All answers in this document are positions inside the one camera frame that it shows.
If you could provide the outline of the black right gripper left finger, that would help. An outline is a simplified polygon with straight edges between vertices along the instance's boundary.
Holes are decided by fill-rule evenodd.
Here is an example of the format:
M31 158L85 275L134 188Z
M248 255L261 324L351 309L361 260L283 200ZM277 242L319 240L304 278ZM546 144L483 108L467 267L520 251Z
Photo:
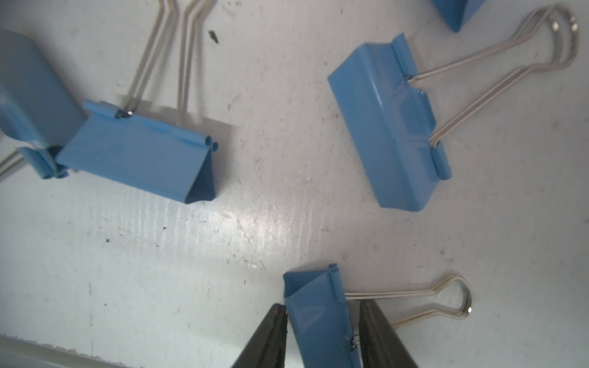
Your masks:
M262 319L233 368L283 368L288 333L286 306L274 304Z

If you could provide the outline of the blue binder clip low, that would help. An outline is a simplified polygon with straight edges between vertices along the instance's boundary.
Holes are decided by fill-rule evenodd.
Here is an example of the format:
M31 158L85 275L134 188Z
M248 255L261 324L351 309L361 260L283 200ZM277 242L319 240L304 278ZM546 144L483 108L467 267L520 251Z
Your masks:
M207 1L192 1L181 12L161 1L130 89L120 106L85 101L88 118L57 156L59 164L185 204L216 197L211 136L184 127L187 118L197 22ZM181 27L175 125L137 114L153 68Z

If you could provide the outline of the blue binder clip bottom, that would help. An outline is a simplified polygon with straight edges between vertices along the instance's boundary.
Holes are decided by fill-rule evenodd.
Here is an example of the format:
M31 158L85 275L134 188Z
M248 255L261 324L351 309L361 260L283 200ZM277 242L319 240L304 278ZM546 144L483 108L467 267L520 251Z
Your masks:
M435 307L400 320L387 320L395 332L436 316L463 320L472 312L472 289L458 274L449 274L425 290L365 293L345 292L336 264L320 271L288 272L283 279L286 310L306 367L363 367L359 320L360 302L364 300L428 297L454 283L460 285L463 303L459 309L450 311Z

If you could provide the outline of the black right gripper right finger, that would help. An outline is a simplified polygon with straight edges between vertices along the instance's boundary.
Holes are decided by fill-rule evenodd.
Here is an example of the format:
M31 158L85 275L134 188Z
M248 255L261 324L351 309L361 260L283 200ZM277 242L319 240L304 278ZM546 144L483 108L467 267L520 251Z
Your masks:
M374 300L360 302L360 351L363 367L418 368Z

